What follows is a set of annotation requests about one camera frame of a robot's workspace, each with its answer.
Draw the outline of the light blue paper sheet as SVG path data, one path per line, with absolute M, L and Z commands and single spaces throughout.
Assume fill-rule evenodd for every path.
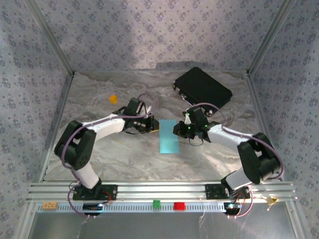
M 177 135 L 173 133 L 173 128 L 177 121 L 174 119 L 159 120 L 159 152 L 160 154 L 176 154 L 179 153 L 179 140 Z

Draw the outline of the black hard case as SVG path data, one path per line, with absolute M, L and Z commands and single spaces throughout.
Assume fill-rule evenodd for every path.
M 199 67 L 193 67 L 174 80 L 173 89 L 191 105 L 210 103 L 216 107 L 203 105 L 204 113 L 210 117 L 227 104 L 233 94 Z

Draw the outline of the aluminium mounting rail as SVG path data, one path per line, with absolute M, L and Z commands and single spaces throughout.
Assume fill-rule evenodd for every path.
M 115 202 L 231 202 L 231 199 L 208 200 L 205 184 L 217 184 L 217 181 L 104 181 L 103 185 L 117 185 Z M 28 201 L 66 202 L 69 188 L 73 184 L 67 181 L 46 181 L 32 183 L 27 196 Z M 240 199 L 241 203 L 266 203 L 266 197 L 276 197 L 279 202 L 298 199 L 292 182 L 280 180 L 266 181 L 263 184 L 251 185 L 250 199 Z

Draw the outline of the aluminium table side rail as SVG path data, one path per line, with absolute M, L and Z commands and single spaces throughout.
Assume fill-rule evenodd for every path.
M 254 105 L 254 109 L 255 109 L 255 112 L 256 112 L 256 117 L 257 117 L 257 121 L 258 121 L 258 125 L 260 127 L 260 130 L 261 130 L 261 132 L 263 132 L 269 138 L 269 141 L 270 141 L 271 145 L 274 147 L 274 149 L 276 151 L 278 151 L 276 149 L 276 147 L 275 147 L 275 143 L 273 142 L 273 140 L 271 138 L 269 129 L 267 128 L 265 116 L 264 116 L 264 113 L 263 113 L 263 110 L 262 110 L 262 107 L 261 107 L 261 102 L 258 99 L 258 94 L 257 94 L 257 92 L 255 90 L 253 81 L 251 80 L 251 78 L 250 78 L 250 76 L 249 76 L 247 71 L 244 71 L 244 75 L 245 75 L 245 78 L 247 80 L 248 89 L 249 89 L 249 92 L 250 92 L 250 95 L 251 95 L 251 98 L 252 98 L 252 103 Z
M 48 163 L 51 151 L 54 147 L 55 139 L 58 133 L 58 129 L 62 119 L 67 97 L 70 91 L 72 80 L 74 79 L 74 74 L 75 72 L 72 71 L 71 75 L 68 75 L 66 77 L 61 94 L 59 95 L 57 106 L 54 108 L 53 119 L 51 121 L 51 125 L 49 128 L 48 137 L 46 138 L 45 144 L 44 144 L 44 152 L 41 155 L 41 159 L 43 160 L 43 162 L 41 165 L 41 172 L 37 180 L 38 183 L 42 183 L 44 181 L 44 177 L 47 170 L 47 163 Z

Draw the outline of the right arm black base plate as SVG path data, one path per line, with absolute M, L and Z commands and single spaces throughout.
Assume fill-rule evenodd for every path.
M 235 191 L 231 191 L 222 184 L 205 184 L 205 194 L 208 200 L 217 199 L 250 199 L 250 191 L 248 187 L 243 187 Z

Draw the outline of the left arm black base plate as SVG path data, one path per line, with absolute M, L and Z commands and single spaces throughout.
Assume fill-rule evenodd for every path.
M 72 199 L 75 201 L 108 201 L 116 200 L 117 185 L 96 185 L 93 189 L 76 186 Z

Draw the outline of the aluminium frame post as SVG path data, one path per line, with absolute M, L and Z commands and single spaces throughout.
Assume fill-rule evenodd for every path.
M 34 17 L 35 21 L 39 25 L 41 31 L 43 32 L 45 38 L 48 41 L 48 44 L 51 46 L 52 50 L 55 52 L 59 62 L 61 63 L 63 69 L 65 72 L 73 77 L 74 71 L 72 70 L 72 67 L 61 49 L 59 42 L 50 27 L 48 21 L 46 20 L 45 16 L 41 12 L 41 9 L 39 8 L 38 4 L 35 0 L 24 0 L 25 4 L 27 5 L 28 9 L 30 10 L 32 16 Z
M 282 3 L 278 8 L 277 13 L 275 14 L 273 21 L 271 22 L 257 52 L 255 53 L 251 63 L 249 64 L 249 67 L 247 69 L 248 77 L 253 76 L 257 71 L 259 65 L 265 57 L 265 54 L 275 40 L 276 35 L 280 31 L 283 23 L 285 22 L 296 1 L 297 0 L 282 0 Z

